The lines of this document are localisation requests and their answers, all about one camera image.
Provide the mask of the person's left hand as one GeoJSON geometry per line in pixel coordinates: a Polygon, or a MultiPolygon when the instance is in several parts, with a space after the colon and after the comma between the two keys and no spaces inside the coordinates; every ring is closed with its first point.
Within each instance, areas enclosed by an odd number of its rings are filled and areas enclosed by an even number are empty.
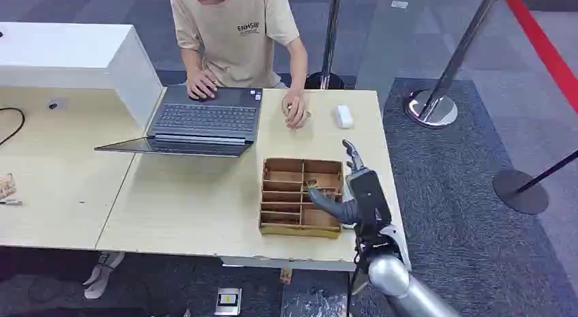
{"type": "Polygon", "coordinates": [[[303,127],[309,116],[302,95],[301,90],[289,89],[282,100],[285,124],[291,130],[303,127]]]}

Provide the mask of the person's right hand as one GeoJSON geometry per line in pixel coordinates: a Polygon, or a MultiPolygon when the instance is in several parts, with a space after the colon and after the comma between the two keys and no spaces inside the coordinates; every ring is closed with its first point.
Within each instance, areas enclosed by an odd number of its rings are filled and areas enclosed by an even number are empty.
{"type": "Polygon", "coordinates": [[[210,70],[195,69],[187,73],[187,94],[193,100],[215,99],[218,81],[210,70]]]}

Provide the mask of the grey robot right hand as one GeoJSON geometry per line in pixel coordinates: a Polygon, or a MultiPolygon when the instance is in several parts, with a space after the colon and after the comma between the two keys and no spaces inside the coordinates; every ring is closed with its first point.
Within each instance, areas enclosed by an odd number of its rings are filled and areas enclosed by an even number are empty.
{"type": "Polygon", "coordinates": [[[391,212],[378,175],[364,165],[359,152],[349,140],[342,140],[342,145],[350,157],[346,162],[350,168],[346,185],[352,199],[334,202],[316,187],[308,187],[307,193],[317,208],[332,215],[342,224],[356,224],[363,231],[378,232],[391,222],[391,212]]]}

